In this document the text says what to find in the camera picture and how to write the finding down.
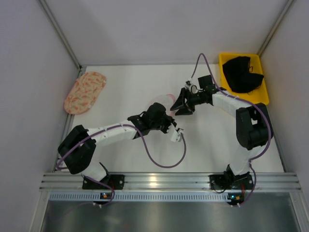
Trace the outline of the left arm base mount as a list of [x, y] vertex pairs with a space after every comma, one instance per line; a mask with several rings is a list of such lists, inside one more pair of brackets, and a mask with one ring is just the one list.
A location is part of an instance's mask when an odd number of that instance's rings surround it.
[[[125, 176], [123, 174], [111, 174], [106, 176], [100, 182], [108, 185], [114, 190], [122, 190], [125, 183]], [[108, 189], [108, 188], [84, 177], [82, 189], [94, 190], [94, 189]]]

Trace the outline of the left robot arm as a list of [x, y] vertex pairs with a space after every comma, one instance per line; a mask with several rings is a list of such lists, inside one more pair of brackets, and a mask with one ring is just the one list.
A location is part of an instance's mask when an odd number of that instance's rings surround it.
[[130, 116], [127, 120], [109, 125], [87, 129], [83, 125], [75, 126], [58, 147], [60, 160], [56, 167], [62, 169], [61, 164], [71, 174], [81, 174], [101, 183], [107, 183], [109, 173], [102, 163], [93, 160], [97, 146], [108, 146], [125, 140], [144, 138], [150, 131], [161, 131], [167, 134], [173, 129], [171, 140], [179, 142], [182, 130], [177, 127], [175, 119], [166, 113], [164, 105], [155, 102], [147, 111]]

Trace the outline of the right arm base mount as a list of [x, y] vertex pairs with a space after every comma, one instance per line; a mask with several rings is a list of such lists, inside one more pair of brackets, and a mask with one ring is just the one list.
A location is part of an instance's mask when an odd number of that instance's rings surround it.
[[236, 176], [233, 174], [212, 174], [210, 175], [210, 187], [217, 193], [223, 193], [226, 190], [251, 190], [253, 179], [249, 173]]

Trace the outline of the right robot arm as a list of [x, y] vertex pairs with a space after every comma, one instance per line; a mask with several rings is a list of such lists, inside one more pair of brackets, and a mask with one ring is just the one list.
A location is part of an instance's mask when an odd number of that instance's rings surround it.
[[191, 115], [195, 106], [207, 103], [233, 116], [239, 147], [224, 175], [229, 181], [244, 179], [252, 159], [266, 148], [273, 136], [267, 108], [263, 103], [250, 104], [232, 97], [223, 88], [216, 87], [211, 75], [198, 78], [198, 83], [196, 87], [187, 81], [170, 110], [177, 116]]

